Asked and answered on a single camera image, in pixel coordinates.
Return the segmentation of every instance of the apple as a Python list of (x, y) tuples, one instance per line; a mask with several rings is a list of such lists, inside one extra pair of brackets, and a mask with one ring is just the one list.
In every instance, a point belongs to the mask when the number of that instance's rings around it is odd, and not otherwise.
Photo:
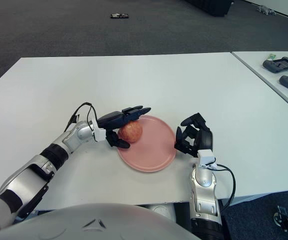
[(143, 127), (138, 121), (130, 121), (119, 129), (121, 138), (129, 143), (134, 143), (140, 139), (143, 133)]

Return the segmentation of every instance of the white table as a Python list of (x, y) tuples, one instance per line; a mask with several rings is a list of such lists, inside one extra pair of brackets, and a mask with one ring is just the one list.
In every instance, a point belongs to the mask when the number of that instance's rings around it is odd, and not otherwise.
[[(288, 104), (230, 53), (21, 58), (0, 78), (0, 185), (60, 135), (85, 101), (99, 116), (151, 107), (174, 131), (200, 112), (218, 163), (235, 173), (236, 197), (288, 190)], [(189, 159), (178, 152), (164, 170), (142, 173), (108, 143), (88, 143), (59, 170), (37, 209), (185, 202)], [(228, 198), (230, 174), (216, 176), (217, 197)]]
[(266, 70), (262, 64), (267, 59), (269, 54), (275, 54), (275, 59), (288, 57), (288, 51), (235, 51), (235, 55), (243, 64), (251, 71), (259, 76), (267, 83), (277, 94), (279, 94), (286, 102), (288, 102), (288, 88), (279, 83), (281, 76), (288, 76), (288, 71), (281, 73), (272, 73)]

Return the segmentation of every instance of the robotic hand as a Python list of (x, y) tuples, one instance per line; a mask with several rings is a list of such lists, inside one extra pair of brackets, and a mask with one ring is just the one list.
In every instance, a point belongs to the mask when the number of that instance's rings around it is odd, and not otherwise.
[[(192, 233), (203, 240), (223, 240), (220, 209), (215, 196), (216, 177), (212, 172), (218, 169), (213, 154), (213, 134), (199, 113), (182, 121), (181, 126), (186, 129), (182, 132), (180, 127), (177, 128), (175, 148), (196, 158), (189, 176)], [(186, 140), (187, 137), (194, 139), (193, 145)]]
[[(78, 121), (76, 115), (83, 105), (93, 108), (95, 120)], [(119, 139), (114, 129), (118, 129), (129, 121), (137, 120), (150, 111), (143, 106), (129, 107), (124, 110), (109, 113), (97, 119), (92, 104), (83, 103), (71, 119), (62, 135), (51, 143), (41, 154), (34, 156), (28, 163), (11, 175), (0, 187), (0, 229), (10, 226), (18, 216), (25, 218), (34, 210), (47, 192), (47, 184), (64, 164), (68, 157), (79, 146), (94, 138), (95, 141), (107, 139), (111, 146), (129, 148), (128, 142)], [(67, 130), (71, 123), (76, 123), (72, 130)]]

